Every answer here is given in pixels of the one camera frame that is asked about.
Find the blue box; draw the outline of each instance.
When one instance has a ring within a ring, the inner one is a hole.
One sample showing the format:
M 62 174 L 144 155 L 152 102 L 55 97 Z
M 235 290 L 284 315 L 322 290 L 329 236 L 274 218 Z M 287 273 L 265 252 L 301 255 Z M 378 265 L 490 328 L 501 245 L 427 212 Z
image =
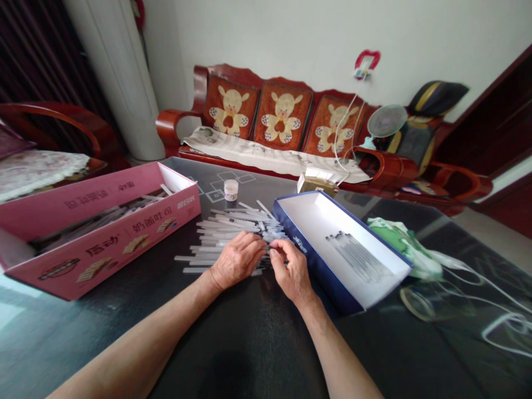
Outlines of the blue box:
M 409 260 L 321 191 L 276 198 L 272 214 L 305 254 L 310 272 L 343 315 L 369 309 L 393 291 L 412 269 Z M 348 262 L 326 239 L 339 232 L 351 234 L 350 239 L 361 251 L 366 248 L 370 261 L 357 257 L 358 263 Z

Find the pink cardboard box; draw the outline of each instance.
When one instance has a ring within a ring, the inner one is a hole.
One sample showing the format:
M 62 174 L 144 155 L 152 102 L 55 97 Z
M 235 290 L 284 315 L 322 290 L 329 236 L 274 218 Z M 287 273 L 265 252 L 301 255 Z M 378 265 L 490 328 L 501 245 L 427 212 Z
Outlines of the pink cardboard box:
M 148 163 L 0 205 L 0 228 L 30 242 L 160 190 L 173 195 L 18 265 L 5 274 L 66 300 L 86 294 L 201 213 L 195 182 Z

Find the floor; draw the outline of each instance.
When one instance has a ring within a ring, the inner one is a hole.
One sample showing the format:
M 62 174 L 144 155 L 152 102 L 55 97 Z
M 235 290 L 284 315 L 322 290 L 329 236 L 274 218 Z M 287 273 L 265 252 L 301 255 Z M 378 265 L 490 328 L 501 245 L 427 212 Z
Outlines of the floor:
M 477 240 L 532 275 L 531 239 L 470 208 L 453 220 Z

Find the white wall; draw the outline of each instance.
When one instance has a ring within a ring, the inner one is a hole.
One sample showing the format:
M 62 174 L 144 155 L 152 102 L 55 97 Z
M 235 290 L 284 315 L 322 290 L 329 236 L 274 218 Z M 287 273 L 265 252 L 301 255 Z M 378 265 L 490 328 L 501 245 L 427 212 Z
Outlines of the white wall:
M 369 48 L 382 58 L 363 98 L 406 105 L 430 80 L 462 82 L 470 91 L 446 117 L 453 122 L 532 43 L 530 0 L 144 3 L 160 109 L 190 108 L 196 64 L 228 63 L 263 78 L 354 92 L 356 57 Z

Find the armrest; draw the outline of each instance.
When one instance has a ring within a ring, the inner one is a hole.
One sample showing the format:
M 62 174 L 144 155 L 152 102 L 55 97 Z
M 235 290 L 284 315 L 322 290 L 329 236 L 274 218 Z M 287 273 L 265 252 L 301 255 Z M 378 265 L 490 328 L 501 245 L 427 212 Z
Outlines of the armrest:
M 369 182 L 369 188 L 366 191 L 368 194 L 388 193 L 389 196 L 393 196 L 400 187 L 408 184 L 417 176 L 417 165 L 408 158 L 390 152 L 369 150 L 362 147 L 355 147 L 353 152 L 369 154 L 379 162 L 379 168 Z
M 431 162 L 429 165 L 439 168 L 439 171 L 432 179 L 432 183 L 440 187 L 445 187 L 454 173 L 460 173 L 469 179 L 471 188 L 461 194 L 453 196 L 457 201 L 464 203 L 473 202 L 479 198 L 485 197 L 493 189 L 493 183 L 487 176 L 477 175 L 469 169 L 440 162 Z
M 176 129 L 181 118 L 185 116 L 201 117 L 201 113 L 196 111 L 166 109 L 159 114 L 155 121 L 157 134 L 165 146 L 166 157 L 179 156 L 179 146 L 181 143 L 177 137 Z
M 120 151 L 112 127 L 89 110 L 72 104 L 45 101 L 0 105 L 0 115 L 7 118 L 20 117 L 23 114 L 45 115 L 65 121 L 77 127 L 89 138 L 95 158 L 106 161 L 113 170 L 131 167 Z

